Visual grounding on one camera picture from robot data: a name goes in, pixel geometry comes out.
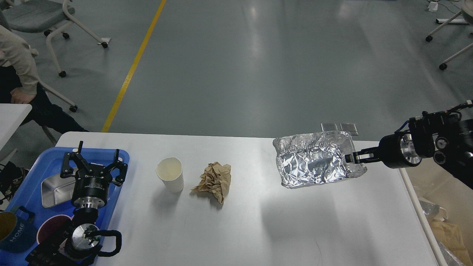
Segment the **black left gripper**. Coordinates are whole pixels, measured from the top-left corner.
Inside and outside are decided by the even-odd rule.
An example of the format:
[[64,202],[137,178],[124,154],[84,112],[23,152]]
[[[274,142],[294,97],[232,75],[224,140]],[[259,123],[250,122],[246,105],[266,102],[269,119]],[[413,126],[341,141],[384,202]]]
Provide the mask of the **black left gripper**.
[[[77,151],[64,154],[60,178],[75,178],[71,198],[71,204],[74,207],[100,209],[108,203],[110,184],[122,186],[125,182],[128,164],[119,160],[120,150],[116,149],[113,162],[103,167],[100,170],[100,175],[88,175],[91,174],[91,166],[81,155],[83,143],[83,141],[79,141]],[[76,165],[76,170],[71,167],[71,161]],[[116,177],[113,177],[112,172],[116,169],[119,170],[119,173]]]

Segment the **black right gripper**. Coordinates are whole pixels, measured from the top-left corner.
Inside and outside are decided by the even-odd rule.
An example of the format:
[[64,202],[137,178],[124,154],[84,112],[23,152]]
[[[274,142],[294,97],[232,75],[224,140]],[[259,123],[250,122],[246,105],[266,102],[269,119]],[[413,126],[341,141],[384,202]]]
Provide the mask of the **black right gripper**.
[[422,161],[416,153],[410,133],[387,135],[380,140],[378,147],[365,148],[344,157],[347,163],[362,164],[381,161],[393,169],[416,167]]

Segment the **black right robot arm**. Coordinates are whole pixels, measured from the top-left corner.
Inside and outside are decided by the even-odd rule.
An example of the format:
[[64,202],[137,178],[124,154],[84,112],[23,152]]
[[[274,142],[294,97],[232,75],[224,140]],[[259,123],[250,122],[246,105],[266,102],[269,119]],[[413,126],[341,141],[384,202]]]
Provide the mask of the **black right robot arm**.
[[348,163],[383,162],[389,168],[412,168],[423,158],[434,162],[469,188],[473,187],[473,122],[463,120],[461,110],[471,100],[445,111],[409,118],[404,126],[384,136],[376,147],[346,154]]

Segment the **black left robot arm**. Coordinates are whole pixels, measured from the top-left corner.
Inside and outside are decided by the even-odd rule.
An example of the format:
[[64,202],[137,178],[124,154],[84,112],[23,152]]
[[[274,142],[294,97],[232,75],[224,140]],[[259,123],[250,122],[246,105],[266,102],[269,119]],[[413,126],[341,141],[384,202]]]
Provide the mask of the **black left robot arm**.
[[40,242],[25,258],[29,266],[89,266],[96,257],[112,257],[122,249],[120,231],[100,229],[96,224],[99,210],[108,204],[110,185],[121,187],[128,164],[116,149],[107,166],[88,162],[81,154],[83,141],[76,151],[64,154],[59,177],[74,179],[71,204],[73,216]]

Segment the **person's hand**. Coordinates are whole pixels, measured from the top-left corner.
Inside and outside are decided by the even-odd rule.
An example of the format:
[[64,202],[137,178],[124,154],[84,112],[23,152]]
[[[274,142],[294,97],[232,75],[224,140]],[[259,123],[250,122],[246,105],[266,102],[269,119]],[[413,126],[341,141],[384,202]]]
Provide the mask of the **person's hand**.
[[11,104],[30,104],[34,98],[37,96],[36,94],[27,94],[22,92],[19,88],[16,88],[10,91],[11,95]]

